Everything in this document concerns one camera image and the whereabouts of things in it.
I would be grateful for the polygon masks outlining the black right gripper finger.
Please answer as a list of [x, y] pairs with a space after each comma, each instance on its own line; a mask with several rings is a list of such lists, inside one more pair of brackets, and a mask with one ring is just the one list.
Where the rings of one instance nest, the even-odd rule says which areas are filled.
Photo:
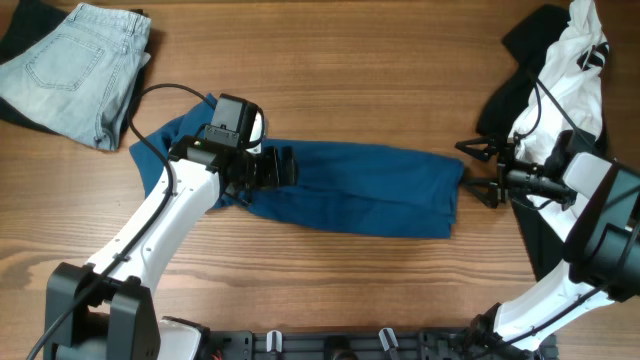
[[475, 196], [487, 208], [495, 209], [499, 205], [499, 183], [496, 178], [464, 177], [462, 187]]
[[500, 138], [495, 135], [481, 136], [470, 140], [458, 141], [455, 148], [477, 160], [488, 162], [500, 151]]

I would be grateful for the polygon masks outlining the dark blue shirt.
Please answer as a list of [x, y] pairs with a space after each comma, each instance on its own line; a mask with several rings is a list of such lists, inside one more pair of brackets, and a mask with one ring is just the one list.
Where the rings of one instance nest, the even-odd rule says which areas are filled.
[[244, 207], [274, 221], [317, 230], [405, 238], [444, 238], [456, 221], [463, 163], [383, 145], [251, 138], [292, 149], [294, 186], [224, 196], [217, 207]]

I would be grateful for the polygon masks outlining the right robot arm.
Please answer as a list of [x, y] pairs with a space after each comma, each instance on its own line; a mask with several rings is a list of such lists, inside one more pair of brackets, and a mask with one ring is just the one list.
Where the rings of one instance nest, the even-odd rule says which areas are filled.
[[456, 149], [481, 161], [498, 158], [495, 179], [465, 187], [488, 188], [494, 207], [517, 192], [557, 200], [576, 216], [556, 267], [520, 297], [494, 305], [458, 336], [464, 359], [532, 359], [557, 330], [587, 312], [639, 293], [639, 175], [601, 158], [594, 137], [564, 131], [543, 165], [515, 156], [521, 137], [484, 136]]

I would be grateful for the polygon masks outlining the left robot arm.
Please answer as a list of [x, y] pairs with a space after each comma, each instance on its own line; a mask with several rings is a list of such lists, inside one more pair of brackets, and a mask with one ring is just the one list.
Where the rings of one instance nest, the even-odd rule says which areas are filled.
[[61, 263], [47, 284], [46, 359], [214, 359], [208, 328], [158, 318], [153, 296], [196, 222], [229, 190], [291, 186], [291, 148], [264, 147], [262, 109], [221, 95], [211, 119], [161, 154], [163, 172], [131, 219], [83, 266]]

